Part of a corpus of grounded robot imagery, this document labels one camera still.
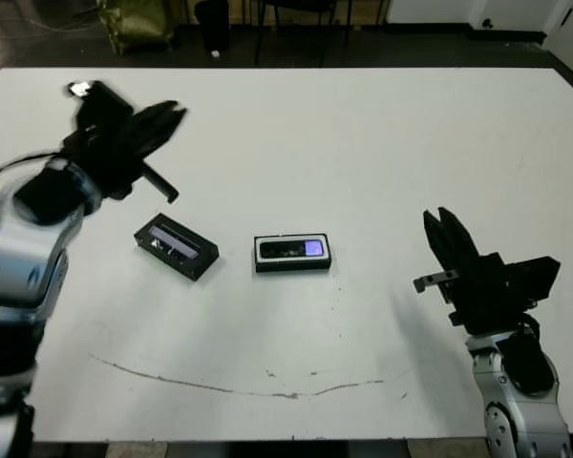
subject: black object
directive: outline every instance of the black object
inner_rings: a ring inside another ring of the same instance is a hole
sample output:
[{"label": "black object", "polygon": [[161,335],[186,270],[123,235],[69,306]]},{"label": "black object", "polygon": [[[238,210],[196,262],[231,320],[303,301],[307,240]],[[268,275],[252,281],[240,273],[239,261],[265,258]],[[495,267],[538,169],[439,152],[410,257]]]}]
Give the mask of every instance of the black object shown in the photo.
[{"label": "black object", "polygon": [[256,272],[329,269],[331,252],[326,234],[255,237]]},{"label": "black object", "polygon": [[17,191],[17,203],[27,207],[39,224],[61,221],[80,205],[90,213],[80,171],[99,188],[102,198],[123,199],[132,192],[134,181],[148,177],[173,201],[178,191],[144,159],[171,138],[186,110],[170,100],[135,114],[101,81],[73,83],[69,90],[83,100],[75,116],[76,131],[63,140],[55,155],[69,165],[46,167]]},{"label": "black object", "polygon": [[546,299],[560,263],[550,257],[503,263],[499,253],[481,256],[460,221],[445,208],[439,219],[424,212],[429,245],[446,271],[414,281],[420,292],[437,284],[456,311],[453,325],[463,324],[472,335],[518,329],[532,318],[526,310]]},{"label": "black object", "polygon": [[229,48],[229,3],[226,0],[201,0],[195,6],[195,16],[208,51],[221,52]]},{"label": "black object", "polygon": [[497,343],[503,367],[510,380],[524,394],[533,395],[552,388],[554,374],[541,351],[538,336],[519,332]]},{"label": "black object", "polygon": [[301,10],[318,12],[318,27],[320,29],[323,13],[329,13],[329,26],[327,27],[327,39],[321,53],[319,67],[323,66],[325,62],[325,54],[327,53],[327,46],[329,44],[329,36],[333,25],[333,17],[335,16],[335,7],[337,0],[258,0],[257,14],[258,14],[258,29],[257,35],[257,51],[255,51],[255,65],[259,64],[259,54],[261,52],[261,41],[264,32],[265,21],[265,6],[272,5],[274,7],[274,16],[276,17],[276,30],[280,28],[280,20],[278,15],[278,8],[288,8],[291,10]]},{"label": "black object", "polygon": [[0,325],[0,377],[30,369],[44,333],[45,322]]},{"label": "black object", "polygon": [[219,247],[160,213],[134,234],[139,247],[195,281],[219,257]]},{"label": "black object", "polygon": [[499,253],[481,256],[465,227],[442,207],[439,219],[424,212],[424,228],[445,272],[414,280],[416,291],[436,284],[456,309],[452,324],[474,336],[513,331],[497,342],[510,380],[527,395],[551,389],[555,379],[541,350],[539,324],[525,312],[548,297],[560,263],[544,257],[504,264]]}]

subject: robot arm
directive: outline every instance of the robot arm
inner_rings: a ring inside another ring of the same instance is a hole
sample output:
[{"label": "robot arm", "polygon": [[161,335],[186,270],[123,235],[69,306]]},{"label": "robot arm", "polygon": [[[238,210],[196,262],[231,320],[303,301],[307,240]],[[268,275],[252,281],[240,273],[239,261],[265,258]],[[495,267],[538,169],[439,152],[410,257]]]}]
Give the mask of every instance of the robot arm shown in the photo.
[{"label": "robot arm", "polygon": [[427,238],[445,272],[414,281],[419,293],[437,285],[464,325],[474,378],[484,402],[486,440],[494,458],[568,458],[566,423],[558,407],[556,368],[543,353],[539,324],[526,310],[546,299],[560,264],[549,258],[504,264],[480,256],[458,219],[425,212]]},{"label": "robot arm", "polygon": [[103,83],[76,83],[76,130],[35,177],[0,193],[0,458],[27,456],[35,355],[68,269],[66,248],[104,198],[147,177],[168,201],[178,191],[144,163],[185,111],[163,102],[138,114]]}]

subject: white table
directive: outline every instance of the white table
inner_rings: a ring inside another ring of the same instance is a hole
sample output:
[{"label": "white table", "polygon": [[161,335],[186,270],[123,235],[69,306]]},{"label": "white table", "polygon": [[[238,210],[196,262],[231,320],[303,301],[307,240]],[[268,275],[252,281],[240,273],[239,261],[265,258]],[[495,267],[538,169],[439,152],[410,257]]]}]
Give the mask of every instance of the white table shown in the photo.
[{"label": "white table", "polygon": [[[562,262],[533,314],[573,432],[573,90],[556,73],[7,70],[0,162],[56,146],[61,87],[87,78],[191,109],[150,160],[180,198],[141,181],[86,221],[38,357],[38,440],[483,435],[465,333],[412,286],[439,270],[422,225],[439,205],[481,252]],[[199,281],[134,245],[156,212],[219,245]],[[254,273],[253,236],[314,231],[328,274]]]}]

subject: dark floor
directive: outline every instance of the dark floor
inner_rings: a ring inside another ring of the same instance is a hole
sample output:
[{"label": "dark floor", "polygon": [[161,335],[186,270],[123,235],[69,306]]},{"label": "dark floor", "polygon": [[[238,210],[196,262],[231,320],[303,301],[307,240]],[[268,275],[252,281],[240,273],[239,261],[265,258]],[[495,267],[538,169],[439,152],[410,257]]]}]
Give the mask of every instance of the dark floor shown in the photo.
[{"label": "dark floor", "polygon": [[[2,67],[163,67],[245,68],[254,66],[257,31],[234,26],[231,47],[213,60],[204,49],[197,27],[181,27],[171,50],[139,50],[113,53],[105,30],[94,13],[94,0],[0,0],[0,19],[27,17],[78,31],[53,32],[26,22],[0,23]],[[18,39],[29,35],[36,38]],[[536,67],[556,69],[572,86],[573,72],[538,44],[510,41],[474,41],[466,34],[389,33],[385,28],[352,31],[344,44],[344,29],[329,37],[324,67]],[[261,67],[318,67],[327,43],[326,30],[292,27],[265,30]]]}]

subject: black cable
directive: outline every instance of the black cable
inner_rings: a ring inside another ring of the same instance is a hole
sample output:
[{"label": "black cable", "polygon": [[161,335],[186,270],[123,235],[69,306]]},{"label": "black cable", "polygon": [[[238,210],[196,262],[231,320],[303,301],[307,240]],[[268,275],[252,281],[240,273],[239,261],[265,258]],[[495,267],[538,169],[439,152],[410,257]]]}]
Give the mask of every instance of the black cable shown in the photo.
[{"label": "black cable", "polygon": [[15,166],[15,165],[20,165],[26,162],[32,162],[34,160],[40,160],[40,159],[46,159],[48,157],[55,157],[57,156],[57,152],[51,152],[51,153],[38,153],[35,155],[29,155],[29,156],[23,156],[23,157],[19,157],[18,159],[12,160],[11,162],[7,162],[6,164],[3,164],[0,166],[0,174],[2,172],[4,172],[5,170]]}]

